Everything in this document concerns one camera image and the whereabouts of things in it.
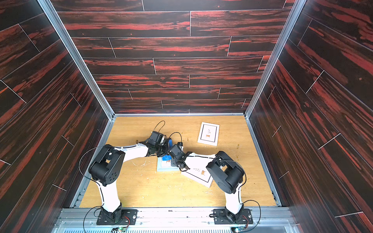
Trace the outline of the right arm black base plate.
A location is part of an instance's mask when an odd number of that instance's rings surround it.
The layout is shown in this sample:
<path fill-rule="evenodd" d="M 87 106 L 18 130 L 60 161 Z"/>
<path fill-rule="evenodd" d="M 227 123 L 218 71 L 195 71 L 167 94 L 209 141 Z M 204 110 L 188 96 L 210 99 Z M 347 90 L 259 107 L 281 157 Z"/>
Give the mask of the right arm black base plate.
<path fill-rule="evenodd" d="M 253 224 L 253 218 L 249 209 L 242 209 L 237 214 L 229 212 L 226 208 L 214 209 L 209 215 L 213 218 L 215 224 L 227 225 L 227 224 Z"/>

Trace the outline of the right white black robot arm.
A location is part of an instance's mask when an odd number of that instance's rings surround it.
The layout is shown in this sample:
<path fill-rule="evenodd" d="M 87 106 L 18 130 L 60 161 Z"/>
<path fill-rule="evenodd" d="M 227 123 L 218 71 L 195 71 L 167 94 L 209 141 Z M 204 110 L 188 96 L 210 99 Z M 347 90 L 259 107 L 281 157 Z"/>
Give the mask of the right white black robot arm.
<path fill-rule="evenodd" d="M 211 178 L 225 193 L 226 204 L 223 217 L 231 223 L 241 220 L 244 211 L 241 187 L 246 174 L 239 163 L 223 151 L 219 151 L 215 155 L 199 155 L 194 152 L 185 153 L 175 146 L 168 154 L 175 160 L 177 167 L 182 172 L 190 171 L 198 165 L 204 166 Z"/>

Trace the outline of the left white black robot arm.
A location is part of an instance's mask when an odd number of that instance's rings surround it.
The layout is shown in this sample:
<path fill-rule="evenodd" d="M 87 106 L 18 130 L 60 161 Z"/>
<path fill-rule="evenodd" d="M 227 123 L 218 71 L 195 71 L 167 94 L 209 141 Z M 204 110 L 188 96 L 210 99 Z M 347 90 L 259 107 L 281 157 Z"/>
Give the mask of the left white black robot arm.
<path fill-rule="evenodd" d="M 97 183 L 102 199 L 101 212 L 113 222 L 122 218 L 122 204 L 118 197 L 116 180 L 119 178 L 124 162 L 143 157 L 162 157 L 167 154 L 172 143 L 139 142 L 127 147 L 104 145 L 97 154 L 88 171 Z"/>

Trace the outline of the light blue picture frame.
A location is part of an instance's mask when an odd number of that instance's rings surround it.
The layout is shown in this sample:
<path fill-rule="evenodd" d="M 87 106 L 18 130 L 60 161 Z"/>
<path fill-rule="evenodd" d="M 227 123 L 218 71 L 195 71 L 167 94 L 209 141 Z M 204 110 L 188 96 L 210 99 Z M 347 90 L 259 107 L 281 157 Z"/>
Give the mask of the light blue picture frame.
<path fill-rule="evenodd" d="M 158 157 L 157 159 L 157 172 L 165 172 L 165 171 L 178 171 L 179 168 L 176 166 L 174 159 L 170 162 L 162 161 L 162 157 Z"/>

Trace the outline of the cream white picture frame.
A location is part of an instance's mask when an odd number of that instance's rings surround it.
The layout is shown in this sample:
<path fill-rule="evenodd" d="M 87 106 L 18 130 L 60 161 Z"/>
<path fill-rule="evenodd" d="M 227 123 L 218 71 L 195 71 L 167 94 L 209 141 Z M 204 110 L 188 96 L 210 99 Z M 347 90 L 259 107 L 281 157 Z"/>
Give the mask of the cream white picture frame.
<path fill-rule="evenodd" d="M 193 154 L 185 160 L 189 169 L 187 171 L 182 171 L 181 174 L 207 188 L 210 188 L 213 178 L 207 170 L 207 165 L 212 160 L 212 156 Z"/>

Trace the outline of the blue microfiber cloth black trim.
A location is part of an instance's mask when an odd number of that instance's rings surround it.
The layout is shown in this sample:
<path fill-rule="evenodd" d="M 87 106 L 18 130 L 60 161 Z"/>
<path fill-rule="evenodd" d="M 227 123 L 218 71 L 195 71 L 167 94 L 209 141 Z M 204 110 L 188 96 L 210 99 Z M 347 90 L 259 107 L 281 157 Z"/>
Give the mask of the blue microfiber cloth black trim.
<path fill-rule="evenodd" d="M 170 162 L 172 160 L 172 157 L 170 155 L 165 155 L 162 157 L 162 161 Z"/>

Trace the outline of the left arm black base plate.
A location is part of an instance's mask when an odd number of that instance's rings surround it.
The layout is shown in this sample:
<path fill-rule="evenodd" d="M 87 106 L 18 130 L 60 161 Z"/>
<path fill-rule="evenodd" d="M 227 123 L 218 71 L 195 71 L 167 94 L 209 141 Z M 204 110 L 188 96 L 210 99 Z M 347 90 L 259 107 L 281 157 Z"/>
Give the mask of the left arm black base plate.
<path fill-rule="evenodd" d="M 101 209 L 97 219 L 97 225 L 135 225 L 137 221 L 137 209 L 121 209 L 115 212 L 108 212 Z"/>

